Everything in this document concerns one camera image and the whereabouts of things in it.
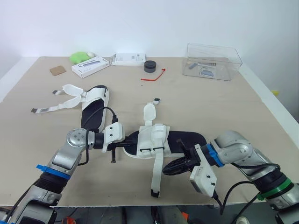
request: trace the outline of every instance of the white background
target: white background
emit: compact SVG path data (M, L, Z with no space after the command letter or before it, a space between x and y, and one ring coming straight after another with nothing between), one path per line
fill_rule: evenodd
M93 51L181 57L234 47L299 118L298 0L1 0L0 77L19 56Z

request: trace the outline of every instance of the green sponge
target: green sponge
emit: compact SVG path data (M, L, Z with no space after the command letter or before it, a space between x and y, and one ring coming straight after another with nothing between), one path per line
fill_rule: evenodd
M88 59L90 59L90 56L88 56L87 53L85 52L77 52L70 56L70 61L73 62L74 64L78 64Z

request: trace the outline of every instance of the clear plastic box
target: clear plastic box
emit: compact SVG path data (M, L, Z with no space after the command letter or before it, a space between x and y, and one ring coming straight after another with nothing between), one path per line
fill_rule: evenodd
M242 65L234 48L189 43L183 74L230 81Z

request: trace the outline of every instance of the red wire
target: red wire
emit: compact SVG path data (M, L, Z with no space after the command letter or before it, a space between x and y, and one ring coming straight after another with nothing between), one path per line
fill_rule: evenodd
M160 78L161 75L163 75L163 73L166 71L166 69L162 69L162 72L161 74L156 78L156 79L145 79L145 78L142 78L141 80L142 81L156 81L157 79Z

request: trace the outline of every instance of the white box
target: white box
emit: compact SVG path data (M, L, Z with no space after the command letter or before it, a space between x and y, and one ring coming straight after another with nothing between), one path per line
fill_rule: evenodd
M73 65L71 70L75 72L79 77L85 78L97 71L100 71L110 65L106 59L96 56L87 61Z
M119 66L143 66L145 54L142 53L117 53L112 56L112 65Z

